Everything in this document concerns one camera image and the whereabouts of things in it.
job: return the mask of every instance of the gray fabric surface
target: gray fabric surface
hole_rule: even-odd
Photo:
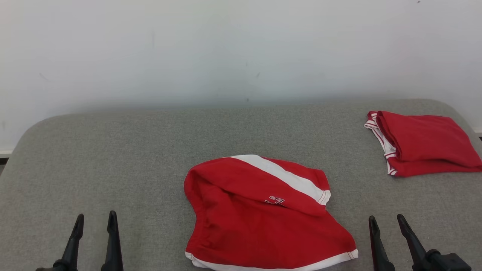
[[[353,235],[360,253],[325,270],[372,270],[370,215],[397,270],[411,270],[398,213],[426,249],[455,252],[477,270],[482,174],[387,175],[380,143],[363,127],[368,111],[380,109],[452,117],[482,154],[482,142],[458,113],[423,99],[131,111],[42,121],[25,133],[0,176],[1,268],[50,266],[61,257],[77,214],[84,213],[79,270],[99,270],[113,209],[125,270],[201,270],[184,257],[195,222],[184,177],[207,160],[258,154],[325,171],[332,192],[327,208]]]

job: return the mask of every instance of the white hem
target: white hem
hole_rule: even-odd
[[[396,149],[393,145],[390,144],[387,138],[383,135],[382,131],[380,131],[380,128],[378,127],[378,124],[376,124],[375,120],[376,113],[373,113],[371,119],[366,121],[364,127],[372,130],[373,134],[382,145],[383,151],[385,153],[385,159],[387,159],[387,174],[395,176],[398,171],[390,164],[388,159],[397,156],[395,154]]]
[[[288,269],[288,268],[264,269],[264,268],[257,268],[257,267],[244,267],[244,266],[236,266],[236,265],[228,265],[228,264],[217,264],[217,263],[211,263],[211,262],[200,260],[188,252],[186,252],[186,257],[192,260],[192,264],[196,267],[210,268],[215,271],[314,271],[322,268],[327,268],[329,266],[338,264],[340,262],[358,258],[358,249],[355,249],[350,252],[345,252],[345,253],[330,257],[328,259],[324,259],[319,262],[315,262],[310,265],[306,265],[306,266],[302,266],[294,269]]]

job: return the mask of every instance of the printed logo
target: printed logo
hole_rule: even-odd
[[[281,204],[284,202],[284,199],[282,198],[277,198],[275,196],[270,196],[269,197],[270,200],[273,200],[274,202],[270,202],[268,200],[265,200],[266,203],[270,203],[270,204]]]

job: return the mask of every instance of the red fabric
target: red fabric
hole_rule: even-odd
[[[376,124],[396,149],[396,157],[388,158],[396,176],[482,171],[469,137],[451,118],[376,113]]]
[[[321,170],[269,161],[329,189]],[[184,189],[196,213],[186,252],[197,259],[293,269],[356,249],[350,233],[324,205],[244,161],[221,158],[199,164],[189,171]],[[270,196],[284,202],[266,203]]]

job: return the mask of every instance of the black robotic claw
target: black robotic claw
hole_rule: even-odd
[[[79,253],[79,241],[83,232],[84,215],[80,214],[75,221],[74,229],[72,229],[62,258],[57,260],[52,268],[37,268],[36,271],[77,271],[77,254]]]
[[[450,253],[441,255],[436,249],[428,252],[422,246],[415,233],[403,215],[397,215],[398,224],[402,235],[407,239],[408,248],[414,262],[412,270],[414,271],[471,271],[472,268],[464,262],[457,254]],[[380,229],[376,223],[375,217],[368,219],[370,226],[370,240],[372,242],[372,257],[374,271],[394,271],[395,268],[388,261],[387,254],[380,240]]]
[[[120,247],[121,240],[119,238],[119,227],[115,211],[110,211],[107,232],[109,233],[109,241],[107,243],[106,263],[102,265],[101,271],[124,271]]]
[[[380,239],[380,228],[374,216],[368,218],[368,225],[370,226],[374,271],[395,271],[395,267],[388,260],[385,248],[383,247],[382,240]]]
[[[62,258],[56,261],[52,268],[37,268],[36,271],[77,271],[77,254],[79,253],[79,241],[82,238],[83,231],[84,215],[80,214],[77,217]],[[102,265],[101,271],[124,271],[119,226],[117,224],[117,214],[114,211],[109,213],[107,232],[109,233],[109,241],[107,243],[106,262]]]

